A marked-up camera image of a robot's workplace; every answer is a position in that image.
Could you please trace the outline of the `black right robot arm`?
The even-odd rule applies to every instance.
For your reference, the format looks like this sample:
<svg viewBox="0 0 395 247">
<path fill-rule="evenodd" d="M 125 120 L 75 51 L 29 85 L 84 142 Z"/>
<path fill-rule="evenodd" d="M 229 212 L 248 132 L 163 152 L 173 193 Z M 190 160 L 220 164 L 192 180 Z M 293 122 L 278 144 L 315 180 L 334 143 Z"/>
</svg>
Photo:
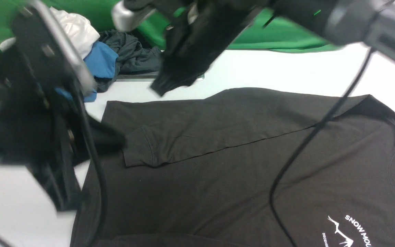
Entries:
<svg viewBox="0 0 395 247">
<path fill-rule="evenodd" d="M 395 61 L 393 0 L 192 0 L 174 19 L 162 72 L 203 74 L 265 8 L 337 46 L 363 42 Z"/>
</svg>

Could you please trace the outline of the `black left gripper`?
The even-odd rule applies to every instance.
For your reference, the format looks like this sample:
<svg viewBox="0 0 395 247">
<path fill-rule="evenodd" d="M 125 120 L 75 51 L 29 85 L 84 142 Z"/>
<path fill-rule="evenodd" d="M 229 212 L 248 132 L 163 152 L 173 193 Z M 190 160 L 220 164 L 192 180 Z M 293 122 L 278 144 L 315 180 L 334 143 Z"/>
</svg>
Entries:
<svg viewBox="0 0 395 247">
<path fill-rule="evenodd" d="M 82 94 L 68 100 L 56 91 L 43 91 L 17 48 L 0 53 L 0 164 L 30 165 L 30 173 L 56 211 L 76 211 L 81 205 L 81 188 L 74 168 L 65 162 L 38 163 L 48 161 L 57 151 L 53 146 L 57 136 L 53 110 L 63 112 L 74 135 L 73 166 L 88 159 L 81 111 L 72 109 L 76 96 Z"/>
</svg>

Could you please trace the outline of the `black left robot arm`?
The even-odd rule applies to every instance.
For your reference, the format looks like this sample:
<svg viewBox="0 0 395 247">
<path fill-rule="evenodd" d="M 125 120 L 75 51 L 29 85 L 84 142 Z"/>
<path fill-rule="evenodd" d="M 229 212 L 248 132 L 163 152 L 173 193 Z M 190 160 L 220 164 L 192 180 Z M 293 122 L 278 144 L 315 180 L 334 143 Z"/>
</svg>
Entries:
<svg viewBox="0 0 395 247">
<path fill-rule="evenodd" d="M 121 150 L 124 134 L 83 114 L 70 92 L 43 92 L 17 48 L 0 53 L 0 165 L 24 165 L 58 212 L 82 200 L 74 167 Z"/>
</svg>

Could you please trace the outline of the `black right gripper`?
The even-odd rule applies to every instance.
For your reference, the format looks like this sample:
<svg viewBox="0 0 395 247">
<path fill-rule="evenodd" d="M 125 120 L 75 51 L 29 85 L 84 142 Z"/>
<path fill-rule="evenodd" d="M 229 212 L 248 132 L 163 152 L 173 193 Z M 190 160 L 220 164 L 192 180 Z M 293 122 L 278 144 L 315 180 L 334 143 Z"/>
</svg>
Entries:
<svg viewBox="0 0 395 247">
<path fill-rule="evenodd" d="M 268 7 L 268 0 L 165 0 L 165 66 L 208 66 Z"/>
</svg>

